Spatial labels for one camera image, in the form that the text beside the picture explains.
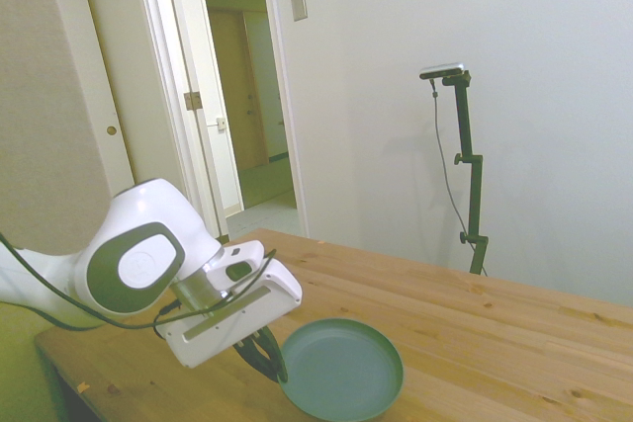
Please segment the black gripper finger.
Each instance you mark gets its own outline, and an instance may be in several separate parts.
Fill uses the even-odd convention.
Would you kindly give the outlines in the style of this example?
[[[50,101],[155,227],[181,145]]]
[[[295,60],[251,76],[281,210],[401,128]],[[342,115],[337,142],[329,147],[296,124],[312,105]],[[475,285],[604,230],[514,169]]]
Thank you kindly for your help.
[[[259,347],[267,355],[264,363],[264,375],[277,382],[287,382],[288,372],[281,349],[274,334],[267,326],[259,330]]]
[[[262,353],[250,337],[235,343],[234,350],[255,371],[267,378],[274,377],[274,366],[270,357]]]

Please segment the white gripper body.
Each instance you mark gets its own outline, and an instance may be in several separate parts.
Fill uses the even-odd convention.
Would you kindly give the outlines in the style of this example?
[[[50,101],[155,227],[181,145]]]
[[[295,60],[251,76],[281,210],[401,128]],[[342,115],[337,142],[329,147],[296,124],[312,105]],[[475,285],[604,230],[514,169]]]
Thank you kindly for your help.
[[[158,329],[178,361],[195,368],[298,307],[302,294],[294,275],[273,260],[254,286],[235,302]]]

